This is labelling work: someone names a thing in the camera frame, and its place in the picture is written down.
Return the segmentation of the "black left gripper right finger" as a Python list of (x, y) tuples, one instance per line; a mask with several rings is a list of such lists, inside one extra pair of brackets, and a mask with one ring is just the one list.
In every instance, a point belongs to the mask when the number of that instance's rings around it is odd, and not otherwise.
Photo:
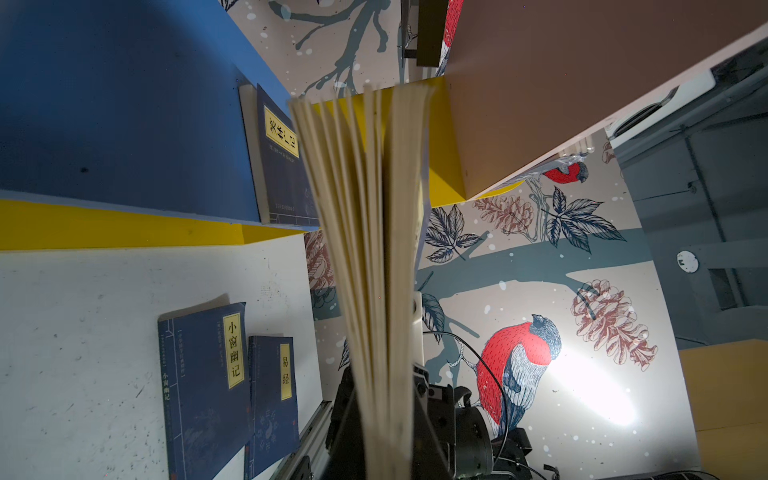
[(413, 480), (449, 480), (447, 461), (437, 441), (431, 422), (417, 396), (413, 402)]

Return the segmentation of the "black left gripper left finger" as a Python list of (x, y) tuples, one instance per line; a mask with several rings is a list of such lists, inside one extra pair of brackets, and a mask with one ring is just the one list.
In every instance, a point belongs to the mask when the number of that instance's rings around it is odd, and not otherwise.
[(331, 426), (333, 441), (321, 479), (365, 479), (364, 440), (356, 395), (334, 406)]

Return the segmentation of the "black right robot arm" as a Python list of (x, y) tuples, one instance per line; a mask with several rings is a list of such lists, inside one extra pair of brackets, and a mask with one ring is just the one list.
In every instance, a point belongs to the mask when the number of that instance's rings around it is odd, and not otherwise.
[(352, 369), (343, 370), (326, 439), (330, 458), (322, 479), (559, 479), (559, 469), (532, 467), (531, 443), (521, 428), (493, 439), (464, 387), (428, 382), (416, 367), (400, 407), (404, 421), (374, 424)]

